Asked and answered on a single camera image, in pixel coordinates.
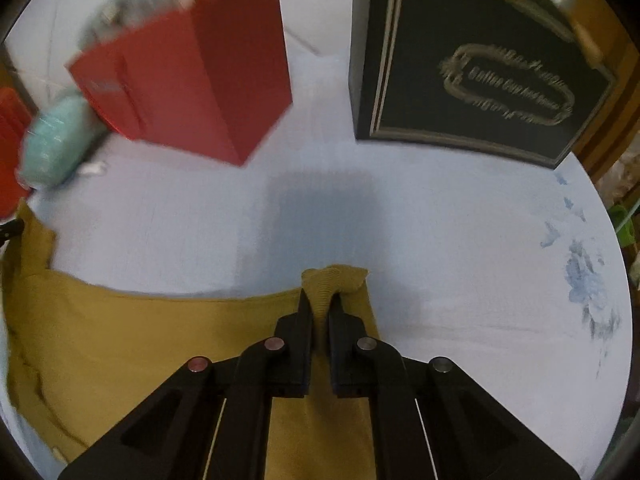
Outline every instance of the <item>folded cloth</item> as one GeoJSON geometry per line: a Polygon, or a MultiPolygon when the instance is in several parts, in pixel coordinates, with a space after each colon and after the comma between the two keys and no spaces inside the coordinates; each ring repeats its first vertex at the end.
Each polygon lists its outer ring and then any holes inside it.
{"type": "MultiPolygon", "coordinates": [[[[2,260],[9,328],[8,389],[12,403],[54,452],[71,461],[184,362],[239,355],[273,335],[279,317],[295,312],[300,289],[246,300],[171,299],[88,285],[48,262],[54,233],[22,202],[21,237],[2,260]]],[[[319,343],[305,399],[273,399],[267,479],[375,478],[369,406],[331,391],[322,342],[331,296],[378,336],[365,278],[348,266],[309,269],[309,297],[319,343]]]]}

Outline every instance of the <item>teal fabric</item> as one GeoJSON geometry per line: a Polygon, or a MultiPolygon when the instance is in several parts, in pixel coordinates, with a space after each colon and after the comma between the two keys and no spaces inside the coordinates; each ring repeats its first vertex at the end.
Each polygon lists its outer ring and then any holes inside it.
{"type": "Polygon", "coordinates": [[[67,93],[31,123],[18,178],[35,189],[62,184],[107,127],[78,92],[67,93]]]}

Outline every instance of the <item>silver screw head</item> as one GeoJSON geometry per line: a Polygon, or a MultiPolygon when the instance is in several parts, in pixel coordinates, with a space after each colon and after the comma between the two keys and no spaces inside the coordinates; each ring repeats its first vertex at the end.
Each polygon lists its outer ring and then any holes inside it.
{"type": "Polygon", "coordinates": [[[279,337],[270,337],[264,342],[267,350],[280,350],[284,346],[284,341],[279,337]]]}
{"type": "Polygon", "coordinates": [[[434,357],[431,360],[431,366],[433,366],[433,369],[437,372],[446,374],[453,370],[453,361],[448,357],[434,357]]]}
{"type": "Polygon", "coordinates": [[[361,337],[356,344],[360,350],[373,350],[378,345],[372,337],[361,337]]]}
{"type": "Polygon", "coordinates": [[[192,372],[202,372],[209,366],[209,360],[206,357],[192,357],[187,363],[187,368],[192,372]]]}

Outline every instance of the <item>wooden furniture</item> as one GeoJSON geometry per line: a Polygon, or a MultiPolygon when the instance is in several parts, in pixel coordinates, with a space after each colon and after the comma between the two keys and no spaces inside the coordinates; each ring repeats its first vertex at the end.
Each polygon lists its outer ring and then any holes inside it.
{"type": "Polygon", "coordinates": [[[5,86],[13,86],[14,83],[11,81],[11,76],[7,72],[7,69],[4,67],[4,64],[0,62],[0,88],[5,86]]]}
{"type": "Polygon", "coordinates": [[[576,144],[574,153],[596,182],[620,158],[638,130],[640,54],[605,0],[575,0],[570,15],[600,47],[618,78],[609,98],[576,144]]]}

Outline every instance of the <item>red bag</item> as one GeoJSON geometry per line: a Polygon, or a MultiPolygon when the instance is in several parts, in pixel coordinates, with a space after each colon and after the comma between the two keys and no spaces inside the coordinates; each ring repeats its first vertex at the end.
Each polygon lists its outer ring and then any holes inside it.
{"type": "Polygon", "coordinates": [[[18,201],[29,194],[15,179],[20,144],[31,114],[12,88],[0,88],[0,218],[14,212],[18,201]]]}
{"type": "Polygon", "coordinates": [[[68,69],[124,136],[236,165],[291,103],[279,0],[194,0],[68,69]]]}

